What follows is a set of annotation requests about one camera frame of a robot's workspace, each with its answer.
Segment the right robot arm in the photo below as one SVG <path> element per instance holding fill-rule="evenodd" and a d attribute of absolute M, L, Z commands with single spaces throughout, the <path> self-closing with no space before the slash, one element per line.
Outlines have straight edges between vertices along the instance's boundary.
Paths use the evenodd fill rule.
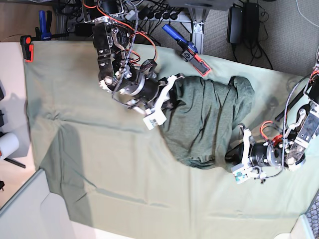
<path fill-rule="evenodd" d="M 99 85 L 112 99 L 126 108 L 152 110 L 163 96 L 160 109 L 173 109 L 174 90 L 168 78 L 158 78 L 157 54 L 139 64 L 133 56 L 136 37 L 152 39 L 139 30 L 139 11 L 130 0 L 83 0 L 84 21 L 92 24 L 93 45 L 97 52 Z"/>

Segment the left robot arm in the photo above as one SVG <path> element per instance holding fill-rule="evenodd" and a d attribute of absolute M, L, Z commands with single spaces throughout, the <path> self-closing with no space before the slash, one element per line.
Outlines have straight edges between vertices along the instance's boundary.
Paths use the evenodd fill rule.
<path fill-rule="evenodd" d="M 268 179 L 269 176 L 263 171 L 264 167 L 294 171 L 304 164 L 305 151 L 310 141 L 319 134 L 318 61 L 311 74 L 304 79 L 307 81 L 305 87 L 295 98 L 288 96 L 284 110 L 275 118 L 276 121 L 283 120 L 283 126 L 278 127 L 271 120 L 262 123 L 260 134 L 263 142 L 257 143 L 250 129 L 240 124 L 243 141 L 225 157 L 227 161 L 234 163 L 231 172 L 238 183 L 250 178 Z M 288 111 L 302 96 L 307 96 L 309 102 L 299 109 L 296 122 L 288 125 Z"/>

